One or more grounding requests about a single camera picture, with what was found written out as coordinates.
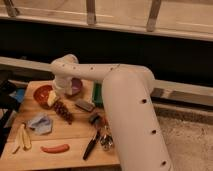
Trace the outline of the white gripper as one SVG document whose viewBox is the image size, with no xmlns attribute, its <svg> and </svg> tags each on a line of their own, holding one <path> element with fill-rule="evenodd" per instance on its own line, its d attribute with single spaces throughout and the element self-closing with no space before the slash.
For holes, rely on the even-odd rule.
<svg viewBox="0 0 213 171">
<path fill-rule="evenodd" d="M 53 89 L 58 95 L 71 95 L 72 81 L 69 77 L 56 76 L 53 80 Z M 47 104 L 49 107 L 51 107 L 58 100 L 58 96 L 54 90 L 49 92 L 47 99 Z"/>
</svg>

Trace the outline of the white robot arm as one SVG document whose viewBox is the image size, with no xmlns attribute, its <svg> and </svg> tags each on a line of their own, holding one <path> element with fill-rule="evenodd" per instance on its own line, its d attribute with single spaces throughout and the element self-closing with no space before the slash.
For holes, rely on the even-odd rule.
<svg viewBox="0 0 213 171">
<path fill-rule="evenodd" d="M 70 79 L 102 84 L 102 100 L 122 171 L 174 171 L 150 94 L 151 70 L 127 64 L 80 64 L 66 55 L 50 64 L 56 91 L 71 92 Z"/>
</svg>

